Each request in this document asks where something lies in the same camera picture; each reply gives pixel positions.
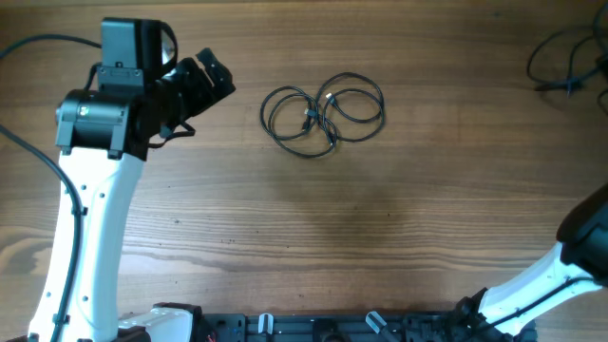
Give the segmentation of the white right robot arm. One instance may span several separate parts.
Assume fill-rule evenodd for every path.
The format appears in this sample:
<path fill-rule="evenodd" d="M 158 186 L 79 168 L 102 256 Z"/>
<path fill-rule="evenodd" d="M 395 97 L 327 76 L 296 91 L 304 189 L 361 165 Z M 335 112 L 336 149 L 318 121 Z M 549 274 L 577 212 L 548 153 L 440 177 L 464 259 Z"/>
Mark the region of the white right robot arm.
<path fill-rule="evenodd" d="M 564 218 L 555 245 L 505 283 L 483 290 L 471 336 L 513 338 L 524 326 L 563 302 L 607 286 L 607 187 Z"/>

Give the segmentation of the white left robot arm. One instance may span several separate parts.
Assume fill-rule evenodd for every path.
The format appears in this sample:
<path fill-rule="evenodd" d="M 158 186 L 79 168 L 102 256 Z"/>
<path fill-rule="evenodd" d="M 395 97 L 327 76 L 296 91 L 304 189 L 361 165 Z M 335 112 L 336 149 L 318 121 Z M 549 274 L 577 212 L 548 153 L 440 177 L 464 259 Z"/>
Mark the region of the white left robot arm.
<path fill-rule="evenodd" d="M 205 48 L 180 58 L 160 20 L 105 18 L 96 87 L 56 110 L 61 191 L 47 280 L 30 341 L 148 341 L 123 328 L 117 285 L 130 202 L 150 150 L 191 137 L 189 121 L 233 93 L 232 74 Z"/>

